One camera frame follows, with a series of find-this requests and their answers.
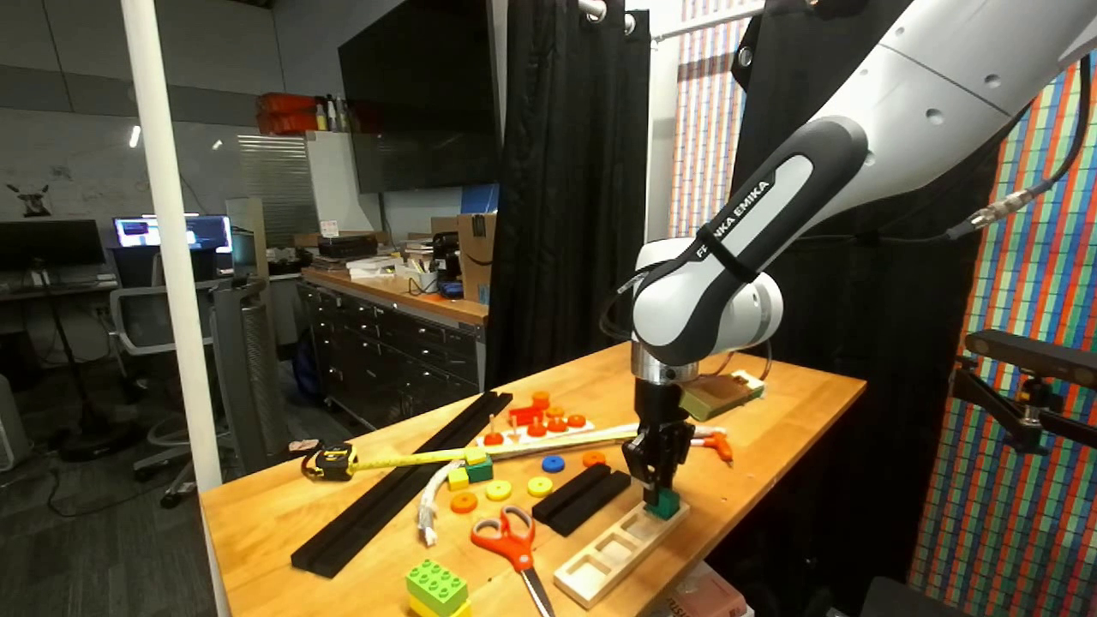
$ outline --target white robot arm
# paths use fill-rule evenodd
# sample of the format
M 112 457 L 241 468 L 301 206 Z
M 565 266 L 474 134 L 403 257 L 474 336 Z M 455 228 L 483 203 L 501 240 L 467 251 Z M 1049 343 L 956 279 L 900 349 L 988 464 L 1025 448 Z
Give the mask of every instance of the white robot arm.
M 958 164 L 1094 43 L 1094 0 L 910 0 L 691 240 L 641 251 L 631 313 L 641 434 L 623 453 L 649 503 L 684 460 L 675 385 L 697 359 L 756 345 L 780 322 L 778 283 L 760 270 L 817 223 Z

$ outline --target cabinet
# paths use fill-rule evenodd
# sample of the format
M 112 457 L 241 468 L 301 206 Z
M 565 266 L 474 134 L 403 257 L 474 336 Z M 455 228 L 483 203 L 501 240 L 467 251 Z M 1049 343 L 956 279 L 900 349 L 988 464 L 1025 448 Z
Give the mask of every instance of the cabinet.
M 301 280 L 315 373 L 329 403 L 368 428 L 479 392 L 483 328 Z

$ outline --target scissors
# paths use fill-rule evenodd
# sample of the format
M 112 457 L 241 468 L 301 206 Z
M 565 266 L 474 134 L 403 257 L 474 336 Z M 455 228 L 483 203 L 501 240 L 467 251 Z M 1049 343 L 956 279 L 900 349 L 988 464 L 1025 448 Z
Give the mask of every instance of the scissors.
M 538 608 L 538 617 L 555 612 L 548 603 L 545 581 L 533 570 L 533 521 L 524 511 L 504 507 L 498 521 L 490 521 L 490 519 L 475 521 L 474 545 L 479 545 L 514 564 L 529 596 Z

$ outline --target black curtain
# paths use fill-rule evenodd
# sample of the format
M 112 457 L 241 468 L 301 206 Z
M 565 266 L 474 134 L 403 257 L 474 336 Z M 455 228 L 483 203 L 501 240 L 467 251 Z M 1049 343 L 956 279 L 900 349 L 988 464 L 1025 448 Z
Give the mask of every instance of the black curtain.
M 749 23 L 748 178 L 852 72 L 908 0 L 873 0 L 837 20 Z M 852 373 L 867 399 L 780 489 L 721 548 L 760 612 L 858 612 L 870 575 L 904 580 L 942 424 L 977 240 L 925 240 L 988 203 L 993 144 L 923 192 L 837 215 L 788 248 L 776 355 Z
M 508 134 L 485 385 L 615 343 L 601 307 L 645 233 L 649 12 L 611 0 L 508 10 Z

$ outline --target office chair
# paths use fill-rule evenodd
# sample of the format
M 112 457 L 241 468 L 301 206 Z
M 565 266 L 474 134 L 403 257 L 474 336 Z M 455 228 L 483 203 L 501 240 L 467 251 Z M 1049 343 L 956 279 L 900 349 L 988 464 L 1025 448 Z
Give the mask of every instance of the office chair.
M 212 408 L 224 424 L 218 445 L 241 472 L 271 466 L 284 457 L 289 424 L 279 392 L 273 328 L 265 283 L 258 280 L 200 280 L 200 322 L 210 354 Z M 111 296 L 112 338 L 128 355 L 175 355 L 170 313 L 164 289 L 116 289 Z M 135 476 L 187 460 L 185 440 L 148 432 L 153 457 L 135 464 Z M 169 483 L 162 503 L 170 507 L 191 493 L 187 464 Z

